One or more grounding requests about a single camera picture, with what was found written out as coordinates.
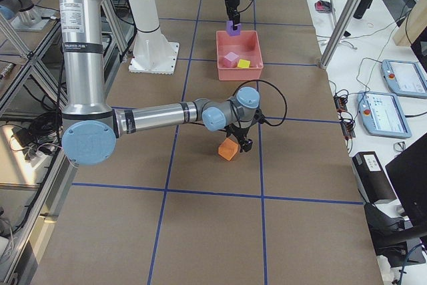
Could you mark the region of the purple foam block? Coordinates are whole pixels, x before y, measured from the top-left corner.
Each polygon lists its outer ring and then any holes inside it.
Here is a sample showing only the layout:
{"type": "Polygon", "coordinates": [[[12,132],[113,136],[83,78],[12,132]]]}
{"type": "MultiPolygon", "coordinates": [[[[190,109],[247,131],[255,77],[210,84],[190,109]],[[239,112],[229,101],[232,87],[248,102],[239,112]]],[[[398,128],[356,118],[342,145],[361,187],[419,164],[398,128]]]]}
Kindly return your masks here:
{"type": "Polygon", "coordinates": [[[226,32],[230,37],[239,36],[241,33],[242,24],[235,24],[232,20],[226,21],[226,32]]]}

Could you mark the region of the orange foam block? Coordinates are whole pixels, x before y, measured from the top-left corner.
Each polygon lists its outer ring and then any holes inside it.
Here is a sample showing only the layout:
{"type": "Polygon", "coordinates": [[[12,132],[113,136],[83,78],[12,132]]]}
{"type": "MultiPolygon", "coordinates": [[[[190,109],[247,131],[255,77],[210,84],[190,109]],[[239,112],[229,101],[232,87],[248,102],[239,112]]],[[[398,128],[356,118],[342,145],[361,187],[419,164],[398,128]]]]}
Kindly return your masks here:
{"type": "Polygon", "coordinates": [[[226,138],[218,147],[218,155],[227,161],[231,161],[239,150],[240,146],[234,140],[226,138]]]}

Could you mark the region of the pink foam block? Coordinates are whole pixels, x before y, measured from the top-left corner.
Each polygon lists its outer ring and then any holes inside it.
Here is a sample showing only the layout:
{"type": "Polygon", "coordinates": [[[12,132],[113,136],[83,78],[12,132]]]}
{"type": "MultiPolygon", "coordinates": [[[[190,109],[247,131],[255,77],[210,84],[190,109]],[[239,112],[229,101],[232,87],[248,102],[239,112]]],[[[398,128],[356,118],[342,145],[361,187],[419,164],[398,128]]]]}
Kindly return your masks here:
{"type": "Polygon", "coordinates": [[[237,67],[238,61],[240,60],[240,57],[237,53],[234,53],[233,51],[227,53],[224,55],[223,58],[223,66],[226,68],[235,68],[237,67]]]}

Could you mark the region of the yellow foam block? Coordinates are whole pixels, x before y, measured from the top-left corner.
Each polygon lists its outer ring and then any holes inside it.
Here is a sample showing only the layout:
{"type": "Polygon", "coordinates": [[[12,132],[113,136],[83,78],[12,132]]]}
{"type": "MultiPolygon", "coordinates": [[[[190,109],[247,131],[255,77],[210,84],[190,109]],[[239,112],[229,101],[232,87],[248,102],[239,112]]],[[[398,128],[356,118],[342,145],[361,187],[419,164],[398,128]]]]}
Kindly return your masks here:
{"type": "Polygon", "coordinates": [[[242,69],[247,69],[247,68],[250,68],[250,65],[251,65],[251,61],[246,59],[240,59],[238,61],[237,67],[242,69]]]}

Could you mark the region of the pink plastic bin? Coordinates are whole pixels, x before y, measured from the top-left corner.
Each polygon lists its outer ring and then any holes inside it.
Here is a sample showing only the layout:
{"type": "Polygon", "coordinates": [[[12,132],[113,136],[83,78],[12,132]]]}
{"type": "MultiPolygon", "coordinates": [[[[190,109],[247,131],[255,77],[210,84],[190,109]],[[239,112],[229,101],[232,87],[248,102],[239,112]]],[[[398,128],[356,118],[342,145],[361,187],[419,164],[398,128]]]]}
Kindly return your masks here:
{"type": "Polygon", "coordinates": [[[242,31],[234,36],[226,31],[217,31],[216,53],[220,81],[260,78],[264,64],[256,31],[242,31]]]}

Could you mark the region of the grey pink pouch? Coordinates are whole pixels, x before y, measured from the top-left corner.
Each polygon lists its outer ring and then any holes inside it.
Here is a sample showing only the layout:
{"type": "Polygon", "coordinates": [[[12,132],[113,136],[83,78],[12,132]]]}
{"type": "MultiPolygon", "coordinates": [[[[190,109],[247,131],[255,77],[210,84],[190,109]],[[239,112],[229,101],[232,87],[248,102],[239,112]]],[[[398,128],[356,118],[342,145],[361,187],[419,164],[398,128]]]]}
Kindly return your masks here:
{"type": "Polygon", "coordinates": [[[331,13],[331,5],[329,1],[316,1],[314,3],[314,8],[318,13],[331,13]]]}

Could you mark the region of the aluminium rod on table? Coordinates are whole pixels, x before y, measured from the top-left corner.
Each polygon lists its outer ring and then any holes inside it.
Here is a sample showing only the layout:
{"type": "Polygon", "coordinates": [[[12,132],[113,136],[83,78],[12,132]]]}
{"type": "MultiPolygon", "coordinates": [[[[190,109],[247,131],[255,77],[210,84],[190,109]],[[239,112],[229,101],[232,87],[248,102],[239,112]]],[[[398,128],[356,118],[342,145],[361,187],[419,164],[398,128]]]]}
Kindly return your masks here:
{"type": "Polygon", "coordinates": [[[332,21],[333,21],[334,28],[335,28],[337,25],[337,19],[336,19],[336,11],[335,11],[333,0],[330,0],[330,5],[331,5],[332,21]]]}

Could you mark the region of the black water bottle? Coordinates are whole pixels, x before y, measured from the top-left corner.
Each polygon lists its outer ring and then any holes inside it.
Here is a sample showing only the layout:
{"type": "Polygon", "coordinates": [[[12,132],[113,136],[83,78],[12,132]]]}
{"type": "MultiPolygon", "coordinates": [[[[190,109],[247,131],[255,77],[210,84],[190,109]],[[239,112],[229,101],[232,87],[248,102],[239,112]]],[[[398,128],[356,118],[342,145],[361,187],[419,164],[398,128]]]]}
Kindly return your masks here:
{"type": "Polygon", "coordinates": [[[367,11],[367,9],[370,8],[372,2],[373,0],[361,0],[353,14],[353,18],[354,19],[363,18],[365,12],[367,11]]]}

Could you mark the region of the black power adapter box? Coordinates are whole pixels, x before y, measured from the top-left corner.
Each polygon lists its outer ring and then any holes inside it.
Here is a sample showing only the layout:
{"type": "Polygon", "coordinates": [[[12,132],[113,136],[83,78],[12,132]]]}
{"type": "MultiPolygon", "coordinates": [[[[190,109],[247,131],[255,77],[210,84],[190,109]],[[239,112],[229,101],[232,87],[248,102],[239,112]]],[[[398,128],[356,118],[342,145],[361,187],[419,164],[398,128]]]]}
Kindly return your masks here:
{"type": "Polygon", "coordinates": [[[358,188],[371,204],[389,204],[397,199],[376,152],[358,152],[352,157],[358,188]]]}

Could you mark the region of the near teach pendant tablet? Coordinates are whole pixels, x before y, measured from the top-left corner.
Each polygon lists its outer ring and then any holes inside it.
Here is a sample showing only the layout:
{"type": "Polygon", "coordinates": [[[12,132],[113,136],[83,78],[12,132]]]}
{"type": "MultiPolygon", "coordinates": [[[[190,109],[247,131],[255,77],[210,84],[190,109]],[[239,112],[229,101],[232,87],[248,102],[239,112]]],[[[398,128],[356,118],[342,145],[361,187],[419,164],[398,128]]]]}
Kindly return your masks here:
{"type": "Polygon", "coordinates": [[[360,91],[357,106],[362,124],[370,135],[402,139],[412,137],[396,94],[360,91]]]}

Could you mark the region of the teach pendant tablet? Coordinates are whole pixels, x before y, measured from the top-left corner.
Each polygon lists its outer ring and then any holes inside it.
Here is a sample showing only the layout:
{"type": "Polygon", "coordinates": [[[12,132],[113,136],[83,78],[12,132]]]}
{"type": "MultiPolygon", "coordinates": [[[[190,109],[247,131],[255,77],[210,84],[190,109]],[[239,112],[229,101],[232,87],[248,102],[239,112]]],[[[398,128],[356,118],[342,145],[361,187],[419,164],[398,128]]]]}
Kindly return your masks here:
{"type": "Polygon", "coordinates": [[[396,95],[426,99],[426,75],[419,63],[385,59],[381,70],[386,84],[396,95]]]}
{"type": "Polygon", "coordinates": [[[357,106],[362,124],[370,135],[402,139],[412,137],[396,94],[360,91],[357,106]]]}

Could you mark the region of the black monitor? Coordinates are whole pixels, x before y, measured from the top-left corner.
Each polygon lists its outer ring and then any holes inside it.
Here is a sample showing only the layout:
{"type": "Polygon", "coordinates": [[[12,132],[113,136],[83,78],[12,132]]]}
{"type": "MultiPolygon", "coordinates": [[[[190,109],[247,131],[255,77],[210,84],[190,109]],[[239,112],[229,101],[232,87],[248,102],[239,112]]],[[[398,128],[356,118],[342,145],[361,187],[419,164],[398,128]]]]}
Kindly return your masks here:
{"type": "Polygon", "coordinates": [[[426,134],[386,165],[388,177],[413,225],[426,221],[426,134]]]}

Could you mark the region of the far teach pendant tablet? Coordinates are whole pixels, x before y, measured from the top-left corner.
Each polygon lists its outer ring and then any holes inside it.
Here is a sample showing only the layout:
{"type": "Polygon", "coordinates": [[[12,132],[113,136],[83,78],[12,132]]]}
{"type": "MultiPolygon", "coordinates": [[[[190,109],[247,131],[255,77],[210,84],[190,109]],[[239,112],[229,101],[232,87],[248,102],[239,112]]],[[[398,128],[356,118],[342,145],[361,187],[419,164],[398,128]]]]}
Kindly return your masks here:
{"type": "Polygon", "coordinates": [[[385,59],[381,70],[386,84],[396,95],[426,99],[426,75],[419,63],[385,59]]]}

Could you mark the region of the aluminium frame post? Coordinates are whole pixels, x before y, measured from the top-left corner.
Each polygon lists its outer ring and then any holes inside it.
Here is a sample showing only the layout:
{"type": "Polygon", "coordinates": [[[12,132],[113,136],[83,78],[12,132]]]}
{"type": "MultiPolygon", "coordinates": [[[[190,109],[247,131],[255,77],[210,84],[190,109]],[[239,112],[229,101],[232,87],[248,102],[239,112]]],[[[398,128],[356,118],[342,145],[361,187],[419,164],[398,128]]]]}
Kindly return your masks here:
{"type": "Polygon", "coordinates": [[[344,36],[345,30],[347,30],[347,26],[353,18],[353,14],[356,11],[357,6],[359,5],[361,0],[347,0],[344,5],[343,11],[340,15],[340,18],[335,26],[332,35],[327,43],[327,46],[319,60],[319,67],[322,69],[326,69],[329,62],[331,61],[337,47],[340,44],[341,39],[344,36]]]}

